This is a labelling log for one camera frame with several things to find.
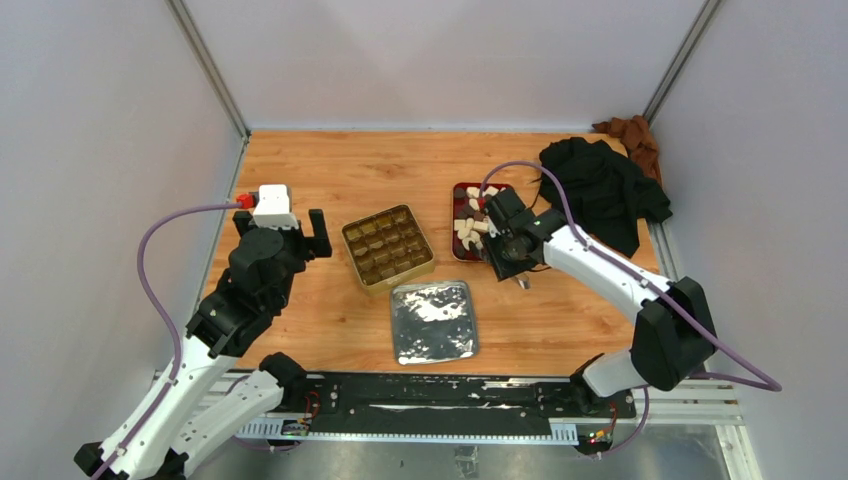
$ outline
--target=gray wall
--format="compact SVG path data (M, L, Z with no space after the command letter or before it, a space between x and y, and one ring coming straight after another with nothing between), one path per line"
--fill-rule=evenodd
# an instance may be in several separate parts
M0 477L83 478L170 346L135 273L144 230L221 201L240 150L164 2L0 6ZM180 322L219 216L166 227L154 289Z
M684 272L785 386L739 388L769 479L845 476L845 25L841 0L727 2L655 124Z
M584 130L642 113L701 0L190 0L254 128Z

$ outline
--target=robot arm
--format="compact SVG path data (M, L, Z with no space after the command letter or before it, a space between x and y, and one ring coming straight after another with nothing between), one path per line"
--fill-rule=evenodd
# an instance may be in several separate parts
M299 398L297 385L306 373L275 354L231 395L190 419L215 381L286 307L294 275L306 269L306 262L332 254L321 210L309 211L315 234L305 237L285 185L260 187L250 203L257 196L253 215L238 211L233 216L239 245L215 291L200 302L183 332L176 378L162 375L126 423L102 443L80 448L74 460L87 475L99 472L104 480L187 476L251 418L287 398ZM172 360L167 371L174 367Z
M715 352L707 339L647 288L647 282L658 286L715 334L706 297L697 282L689 278L671 282L631 264L593 242L579 226L572 230L560 212L551 209L536 216L512 189L492 197L483 210L492 228L484 238L487 260L499 280L547 264L589 286L635 324L631 348L599 355L571 376L574 400L584 411L605 405L602 399L634 387L671 390ZM642 278L634 278L584 246L575 231L590 239L595 250L639 272Z

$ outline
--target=crumpled black fabric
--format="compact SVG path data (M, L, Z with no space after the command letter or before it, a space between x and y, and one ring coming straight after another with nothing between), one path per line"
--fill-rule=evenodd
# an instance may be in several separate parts
M539 160L562 183L577 224L627 257L639 248L636 219L662 222L671 216L659 183L604 141L560 140L542 150ZM541 180L539 195L562 212L553 182L544 175Z

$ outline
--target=table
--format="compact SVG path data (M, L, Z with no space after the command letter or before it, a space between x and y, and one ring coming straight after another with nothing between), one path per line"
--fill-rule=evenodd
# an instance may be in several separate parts
M630 345L628 319L603 298L557 271L530 274L532 288L498 283L490 267L456 261L450 252L451 189L460 181L483 179L509 160L538 161L550 142L568 134L442 132L254 132L236 194L261 184L288 184L293 209L311 234L307 210L322 208L333 257L310 262L294 280L289 306L239 365L256 367L282 351L307 370L440 372L466 374L568 375L601 352ZM616 139L607 141L624 153ZM537 187L535 170L513 167L494 181L512 184L526 204ZM406 203L433 247L436 270L414 282L462 279L471 287L477 311L480 353L435 365L395 362L389 296L369 297L356 283L344 249L341 227L355 219ZM539 200L540 207L547 202ZM647 226L640 221L642 246L637 265L658 272ZM238 244L228 221L207 285L210 292Z

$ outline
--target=red clip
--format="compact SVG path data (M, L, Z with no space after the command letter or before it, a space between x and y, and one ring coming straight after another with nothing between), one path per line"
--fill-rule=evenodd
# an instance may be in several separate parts
M249 193L242 193L236 197L236 201L241 203L241 208L253 208L256 206L256 197Z

